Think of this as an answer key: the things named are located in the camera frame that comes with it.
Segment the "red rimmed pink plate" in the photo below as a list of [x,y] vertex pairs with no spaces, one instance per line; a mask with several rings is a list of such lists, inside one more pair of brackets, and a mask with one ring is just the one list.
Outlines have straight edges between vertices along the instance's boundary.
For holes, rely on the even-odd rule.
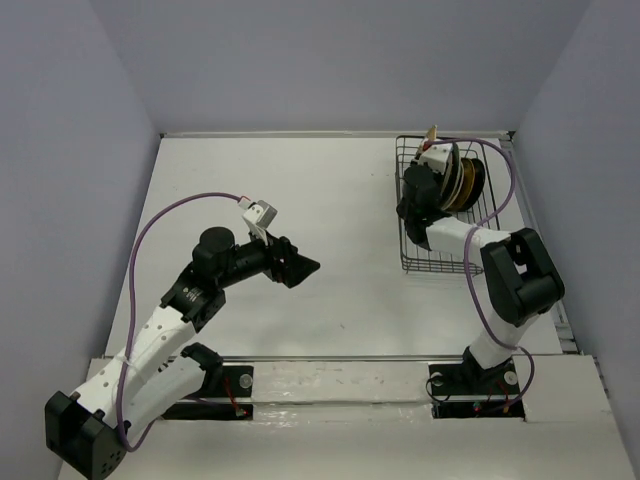
[[449,144],[449,145],[446,145],[446,146],[442,147],[442,149],[447,153],[447,158],[442,163],[442,170],[439,173],[439,177],[438,177],[439,185],[440,185],[440,188],[441,188],[441,197],[442,197],[442,189],[443,189],[442,184],[443,184],[443,180],[445,178],[445,174],[446,174],[446,171],[447,171],[448,164],[449,164],[450,159],[451,159],[450,155],[451,155],[452,146],[453,146],[453,144]]

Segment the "black round plate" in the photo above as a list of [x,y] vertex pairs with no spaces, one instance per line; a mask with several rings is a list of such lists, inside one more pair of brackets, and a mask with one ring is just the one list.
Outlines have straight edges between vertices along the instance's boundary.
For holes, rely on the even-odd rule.
[[471,160],[474,167],[474,183],[468,198],[468,207],[473,207],[479,200],[486,182],[486,169],[484,163],[478,158]]

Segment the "cream round plate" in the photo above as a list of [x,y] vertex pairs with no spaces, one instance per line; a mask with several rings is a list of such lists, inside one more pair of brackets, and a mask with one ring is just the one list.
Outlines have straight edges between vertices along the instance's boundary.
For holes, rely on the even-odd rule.
[[459,183],[457,185],[456,192],[454,193],[454,197],[452,199],[452,202],[450,203],[449,207],[446,210],[448,210],[451,207],[451,205],[454,203],[454,200],[458,196],[458,194],[459,194],[459,192],[461,190],[462,184],[463,184],[463,180],[464,180],[464,166],[463,166],[463,163],[462,163],[462,160],[461,160],[461,176],[459,177]]

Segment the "bamboo pattern square plate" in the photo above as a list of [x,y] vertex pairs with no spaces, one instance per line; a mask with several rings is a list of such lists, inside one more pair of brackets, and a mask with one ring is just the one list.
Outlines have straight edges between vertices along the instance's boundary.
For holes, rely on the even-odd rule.
[[433,125],[426,133],[425,136],[425,148],[430,148],[433,143],[437,140],[437,126]]

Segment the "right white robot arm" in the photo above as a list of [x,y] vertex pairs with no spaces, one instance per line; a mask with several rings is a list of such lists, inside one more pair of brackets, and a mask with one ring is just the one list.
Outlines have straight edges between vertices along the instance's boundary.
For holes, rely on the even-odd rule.
[[463,272],[484,331],[465,349],[460,379],[482,392],[497,378],[535,320],[564,297],[565,286],[538,232],[507,232],[465,223],[439,208],[434,173],[412,163],[396,208],[416,246],[449,254]]

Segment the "teal flower plate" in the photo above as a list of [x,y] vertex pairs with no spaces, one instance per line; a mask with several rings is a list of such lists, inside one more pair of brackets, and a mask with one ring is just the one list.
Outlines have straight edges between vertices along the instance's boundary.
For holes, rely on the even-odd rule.
[[456,144],[452,146],[450,157],[451,159],[442,184],[443,189],[440,206],[443,210],[446,210],[452,202],[459,183],[459,177],[461,176],[460,153],[459,147]]

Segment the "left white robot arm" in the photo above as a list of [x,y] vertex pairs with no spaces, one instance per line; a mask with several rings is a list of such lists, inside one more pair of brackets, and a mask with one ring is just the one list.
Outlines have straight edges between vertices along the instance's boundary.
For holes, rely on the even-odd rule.
[[174,403],[219,388],[223,360],[194,338],[225,305],[226,288],[256,275],[294,288],[319,268],[285,237],[253,236],[239,245],[227,228],[205,230],[125,348],[72,393],[47,401],[47,447],[84,478],[107,478]]

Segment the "yellow patterned brown-rim plate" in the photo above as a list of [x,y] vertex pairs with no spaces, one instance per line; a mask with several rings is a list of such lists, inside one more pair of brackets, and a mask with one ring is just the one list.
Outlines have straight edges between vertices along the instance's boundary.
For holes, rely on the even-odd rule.
[[466,211],[470,209],[468,207],[468,198],[474,183],[474,167],[471,160],[472,159],[469,158],[462,159],[464,166],[464,180],[461,190],[453,204],[453,209],[455,211]]

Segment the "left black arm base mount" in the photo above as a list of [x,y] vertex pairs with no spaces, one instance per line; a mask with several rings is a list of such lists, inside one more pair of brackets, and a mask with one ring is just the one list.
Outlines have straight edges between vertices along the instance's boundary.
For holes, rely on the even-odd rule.
[[167,421],[250,421],[254,367],[224,365],[218,379],[206,380],[194,395],[172,405],[162,416]]

